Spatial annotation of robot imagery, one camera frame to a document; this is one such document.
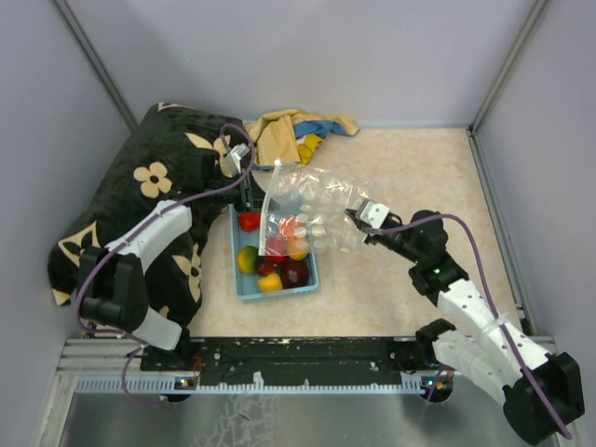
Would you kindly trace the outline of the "clear zip top bag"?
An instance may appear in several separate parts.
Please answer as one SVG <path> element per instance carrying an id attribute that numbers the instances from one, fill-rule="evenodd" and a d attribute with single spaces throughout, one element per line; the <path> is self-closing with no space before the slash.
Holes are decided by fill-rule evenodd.
<path id="1" fill-rule="evenodd" d="M 261 207 L 259 254 L 264 256 L 269 237 L 281 237 L 278 225 L 287 217 L 305 224 L 309 253 L 359 251 L 364 235 L 345 209 L 358 209 L 377 191 L 376 181 L 276 161 Z"/>

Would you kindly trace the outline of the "orange tangerine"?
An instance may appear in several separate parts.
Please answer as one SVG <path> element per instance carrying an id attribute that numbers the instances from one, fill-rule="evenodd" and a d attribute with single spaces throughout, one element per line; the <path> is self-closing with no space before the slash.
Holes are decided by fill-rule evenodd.
<path id="1" fill-rule="evenodd" d="M 301 223 L 296 217 L 284 218 L 278 225 L 278 233 L 284 239 L 307 236 L 305 224 Z"/>

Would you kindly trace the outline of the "green yellow mango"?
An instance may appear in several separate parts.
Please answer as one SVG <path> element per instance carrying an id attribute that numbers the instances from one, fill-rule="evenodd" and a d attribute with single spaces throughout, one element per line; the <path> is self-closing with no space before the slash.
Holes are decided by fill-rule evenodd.
<path id="1" fill-rule="evenodd" d="M 243 274 L 254 275 L 258 260 L 259 250 L 254 246 L 245 246 L 237 254 L 237 268 Z"/>

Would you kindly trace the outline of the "small orange mango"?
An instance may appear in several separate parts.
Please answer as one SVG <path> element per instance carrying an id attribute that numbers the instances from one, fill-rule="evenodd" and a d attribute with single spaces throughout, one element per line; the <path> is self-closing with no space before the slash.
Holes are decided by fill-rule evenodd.
<path id="1" fill-rule="evenodd" d="M 305 237 L 291 237 L 286 244 L 288 256 L 294 261 L 302 261 L 309 254 L 309 244 Z"/>

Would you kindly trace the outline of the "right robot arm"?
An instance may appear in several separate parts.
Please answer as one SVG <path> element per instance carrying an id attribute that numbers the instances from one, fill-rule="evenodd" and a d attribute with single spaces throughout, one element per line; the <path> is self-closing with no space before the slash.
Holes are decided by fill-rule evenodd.
<path id="1" fill-rule="evenodd" d="M 389 208 L 365 200 L 346 216 L 365 236 L 412 262 L 414 288 L 464 327 L 436 320 L 416 334 L 417 360 L 429 369 L 460 372 L 503 410 L 516 434 L 537 445 L 560 434 L 585 413 L 578 363 L 567 353 L 554 354 L 519 330 L 498 311 L 487 284 L 476 286 L 447 250 L 447 220 L 454 215 L 420 210 L 409 223 Z"/>

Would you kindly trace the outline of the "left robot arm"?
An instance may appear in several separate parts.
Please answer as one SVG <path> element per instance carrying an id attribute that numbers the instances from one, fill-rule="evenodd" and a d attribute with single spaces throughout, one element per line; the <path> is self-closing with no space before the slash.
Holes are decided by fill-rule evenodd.
<path id="1" fill-rule="evenodd" d="M 163 200 L 122 237 L 103 249 L 87 251 L 79 267 L 79 284 L 74 299 L 76 322 L 87 333 L 98 333 L 85 324 L 106 325 L 106 333 L 127 336 L 141 345 L 151 345 L 171 368 L 187 367 L 194 348 L 182 338 L 183 328 L 149 305 L 145 274 L 154 260 L 177 237 L 190 229 L 190 204 L 212 196 L 227 203 L 249 181 L 256 158 L 253 145 L 239 144 L 228 152 L 225 162 L 239 172 L 229 184 L 179 200 Z"/>

